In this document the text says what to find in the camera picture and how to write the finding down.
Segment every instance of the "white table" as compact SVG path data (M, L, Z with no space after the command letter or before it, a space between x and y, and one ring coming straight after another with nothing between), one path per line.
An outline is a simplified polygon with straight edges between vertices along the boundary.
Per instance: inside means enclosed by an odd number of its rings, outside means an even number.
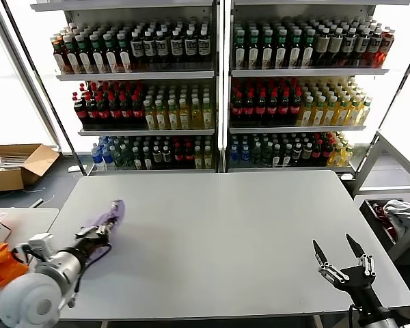
M11 248L34 234L47 232L58 212L56 208L0 208L0 213L7 213L0 221L12 230L6 242Z
M317 272L312 239L337 267L356 259L348 232L374 256L384 306L410 292L333 172L95 176L78 181L51 228L70 243L123 199L106 258L85 274L67 320L316 314L351 300Z

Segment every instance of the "metal shelf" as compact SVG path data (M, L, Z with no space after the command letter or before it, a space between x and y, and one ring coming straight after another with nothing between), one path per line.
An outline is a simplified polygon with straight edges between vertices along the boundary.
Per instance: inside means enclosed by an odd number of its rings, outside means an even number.
M213 135L214 129L195 130L111 130L111 131L85 131L78 132L82 136L147 136L147 135Z
M241 133L298 133L298 132L329 132L329 131L361 131L365 126L277 126L271 128L230 128L233 134Z
M283 68L281 70L232 70L232 77L341 77L384 75L384 68Z
M69 0L39 1L30 7L36 12L56 10L99 10L121 8L161 8L161 7L197 7L210 6L212 0Z
M112 81L112 80L167 80L167 79L211 79L213 70L198 70L192 72L136 72L136 73L106 73L106 74L68 74L57 75L60 81Z

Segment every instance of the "black cable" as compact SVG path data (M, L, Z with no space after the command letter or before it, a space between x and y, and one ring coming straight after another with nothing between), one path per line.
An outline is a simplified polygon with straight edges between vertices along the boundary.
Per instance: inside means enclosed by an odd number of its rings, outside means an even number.
M82 274L79 276L76 286L74 287L74 292L78 293L79 292L79 288L81 287L81 279L83 277L83 274L87 271L87 269L92 266L94 263L96 263L97 261L99 261L103 256L107 255L111 249L112 249L112 245L111 244L106 244L103 245L102 247L108 247L107 251L105 253L103 253L102 255L100 255L97 259L91 261L85 268L83 268L82 270Z

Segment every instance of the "dark bottle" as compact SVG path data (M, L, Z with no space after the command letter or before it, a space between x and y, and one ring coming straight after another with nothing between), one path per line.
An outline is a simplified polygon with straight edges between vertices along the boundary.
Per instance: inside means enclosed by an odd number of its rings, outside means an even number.
M287 57L287 46L286 46L286 38L287 38L287 30L280 29L278 31L278 43L276 46L276 54L275 54L275 69L286 67L285 59Z
M316 45L314 46L313 62L315 66L325 66L326 54L329 44L329 29L325 28L316 38Z
M338 65L350 66L352 64L352 55L354 46L357 41L355 28L351 27L348 33L343 37L342 47L340 48Z

